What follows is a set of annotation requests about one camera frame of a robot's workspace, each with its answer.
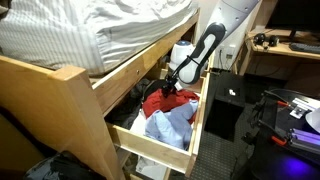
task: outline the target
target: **electronic device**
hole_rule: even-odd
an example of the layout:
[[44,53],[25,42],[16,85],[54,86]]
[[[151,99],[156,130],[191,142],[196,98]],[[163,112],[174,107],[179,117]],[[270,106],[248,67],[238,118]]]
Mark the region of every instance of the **electronic device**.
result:
[[302,44],[302,43],[291,43],[289,44],[289,48],[292,51],[320,54],[320,46],[311,46],[311,45]]
[[264,48],[270,47],[276,47],[279,43],[278,36],[271,35],[270,37],[267,37],[264,33],[258,33],[253,37],[253,43],[254,45],[261,45]]
[[278,0],[266,28],[291,30],[290,39],[296,31],[320,32],[319,7],[317,0]]
[[299,129],[291,129],[289,132],[290,145],[320,155],[320,136]]
[[217,46],[226,39],[248,17],[260,0],[220,0],[209,19],[204,33],[195,49],[186,54],[181,64],[166,76],[167,84],[162,87],[164,97],[176,89],[181,89],[179,81],[190,85],[195,84],[204,70],[209,56]]

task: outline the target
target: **blue clothing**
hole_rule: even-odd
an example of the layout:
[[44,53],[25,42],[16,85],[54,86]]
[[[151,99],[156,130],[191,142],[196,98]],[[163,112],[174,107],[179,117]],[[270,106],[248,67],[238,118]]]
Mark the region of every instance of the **blue clothing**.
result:
[[170,112],[155,111],[147,119],[145,135],[174,147],[187,149],[192,135],[192,128],[188,120],[197,108],[198,101],[190,100]]

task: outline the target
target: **black desk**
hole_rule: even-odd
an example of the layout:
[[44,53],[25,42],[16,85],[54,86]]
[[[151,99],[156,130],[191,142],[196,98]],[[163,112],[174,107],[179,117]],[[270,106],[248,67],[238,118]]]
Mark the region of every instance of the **black desk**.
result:
[[[277,94],[286,98],[289,102],[295,97],[308,100],[306,97],[284,91],[279,91]],[[277,118],[284,118],[283,114],[285,113],[285,109],[283,110],[279,111],[275,100],[267,100],[262,121],[271,127],[275,127],[276,124],[279,124]],[[295,126],[295,128],[299,128],[297,126],[300,126],[303,127],[302,129],[304,130],[306,128],[310,129],[311,127],[308,127],[306,123],[304,119],[300,119],[297,122],[290,121],[290,123],[284,124],[287,126]],[[282,124],[282,128],[290,129],[292,127],[284,127]],[[281,147],[271,141],[271,135],[272,131],[268,130],[268,128],[260,128],[256,135],[255,149],[252,157],[239,173],[234,176],[234,179],[248,179],[248,175],[251,176],[250,178],[261,180],[320,179],[320,166],[314,163],[319,161],[320,164],[320,157],[318,155],[310,154],[302,150],[298,152],[296,149]]]

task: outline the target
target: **red clothing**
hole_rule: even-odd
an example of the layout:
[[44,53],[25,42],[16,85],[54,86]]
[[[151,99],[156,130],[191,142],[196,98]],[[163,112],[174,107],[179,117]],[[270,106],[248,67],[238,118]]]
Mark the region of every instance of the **red clothing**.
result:
[[[148,118],[156,110],[168,112],[175,107],[182,106],[183,104],[189,102],[189,100],[199,101],[199,97],[193,92],[180,90],[177,91],[176,94],[169,94],[168,97],[165,98],[162,95],[162,90],[158,89],[148,96],[147,100],[142,104],[142,109]],[[195,114],[196,113],[194,113],[189,120],[189,124],[194,122]]]

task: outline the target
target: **white fabric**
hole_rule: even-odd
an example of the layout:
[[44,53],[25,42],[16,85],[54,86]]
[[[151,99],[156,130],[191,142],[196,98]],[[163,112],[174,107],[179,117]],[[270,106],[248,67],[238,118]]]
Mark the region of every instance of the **white fabric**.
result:
[[6,56],[97,75],[185,23],[191,0],[14,0],[0,22]]
[[136,171],[153,180],[163,180],[167,167],[150,159],[139,156]]
[[143,109],[140,109],[138,116],[133,121],[133,124],[130,128],[131,132],[134,132],[139,135],[144,135],[146,129],[147,118],[143,112]]

